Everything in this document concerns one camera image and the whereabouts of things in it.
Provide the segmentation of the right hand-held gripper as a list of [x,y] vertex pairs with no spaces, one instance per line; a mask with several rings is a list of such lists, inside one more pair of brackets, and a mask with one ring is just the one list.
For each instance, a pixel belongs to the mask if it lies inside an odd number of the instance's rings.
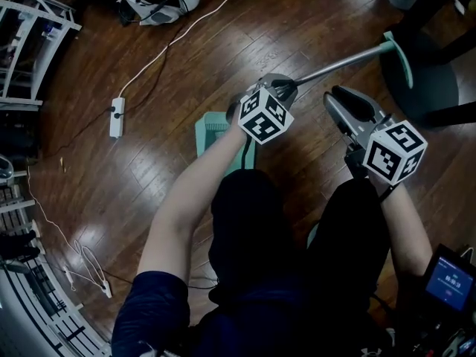
[[[324,93],[324,107],[343,135],[350,137],[344,161],[355,178],[375,173],[388,184],[398,184],[415,173],[427,141],[407,120],[387,115],[376,123],[369,101],[343,86]],[[362,122],[353,130],[352,116]]]

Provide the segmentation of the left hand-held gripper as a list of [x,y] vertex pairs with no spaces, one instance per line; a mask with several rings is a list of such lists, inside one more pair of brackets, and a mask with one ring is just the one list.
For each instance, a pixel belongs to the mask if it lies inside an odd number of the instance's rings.
[[290,113],[296,83],[282,74],[267,74],[239,99],[238,124],[263,145],[285,133],[294,121]]

